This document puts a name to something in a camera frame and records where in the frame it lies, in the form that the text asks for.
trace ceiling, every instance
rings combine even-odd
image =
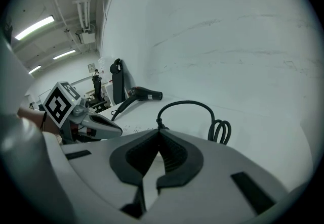
[[[9,4],[7,21],[11,19],[13,26],[11,45],[18,59],[28,70],[38,65],[42,66],[40,70],[44,70],[47,66],[59,61],[53,60],[55,56],[70,50],[76,50],[74,54],[96,50],[95,43],[80,44],[75,34],[77,30],[81,30],[81,26],[76,4],[72,3],[74,0],[57,1],[80,49],[66,32],[66,26],[63,24],[54,0],[11,0]],[[97,0],[91,0],[90,19],[94,26],[96,26],[96,6]],[[50,15],[54,17],[54,22],[41,27],[22,40],[14,38],[29,26]]]

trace person's arm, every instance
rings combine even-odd
[[[45,112],[35,111],[29,108],[20,107],[17,114],[18,117],[24,117],[27,118],[28,120],[31,120],[40,129],[43,122],[44,113]],[[56,126],[56,124],[52,121],[52,119],[48,115],[46,116],[45,122],[43,123],[43,131],[47,131],[55,135],[60,134],[59,128]]]

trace whiteboard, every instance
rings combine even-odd
[[[51,92],[51,90],[49,89],[46,92],[44,92],[38,96],[41,104],[43,104],[43,102],[45,101],[46,97],[49,95],[50,92]]]

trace black equipment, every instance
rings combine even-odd
[[[110,66],[110,72],[112,73],[113,101],[115,104],[120,104],[126,100],[124,71],[121,59],[115,60]]]
[[[162,100],[162,97],[163,97],[162,92],[152,91],[152,90],[140,87],[140,86],[132,87],[128,91],[128,94],[130,95],[130,97],[126,101],[124,101],[121,106],[119,106],[119,108],[117,109],[117,111],[115,112],[115,114],[113,115],[113,117],[111,119],[112,121],[115,120],[117,115],[119,115],[121,112],[123,112],[128,107],[128,105],[130,105],[135,100],[140,100],[140,101]]]

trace black and white pattern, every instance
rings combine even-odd
[[[45,107],[48,113],[50,113],[51,116],[57,121],[57,123],[60,124],[64,116],[70,109],[71,104],[61,93],[59,88],[56,87],[45,103]]]
[[[70,84],[68,82],[64,82],[61,83],[61,85],[65,88],[65,90],[68,91],[68,93],[75,99],[78,100],[80,95],[78,94],[78,92],[70,86]]]

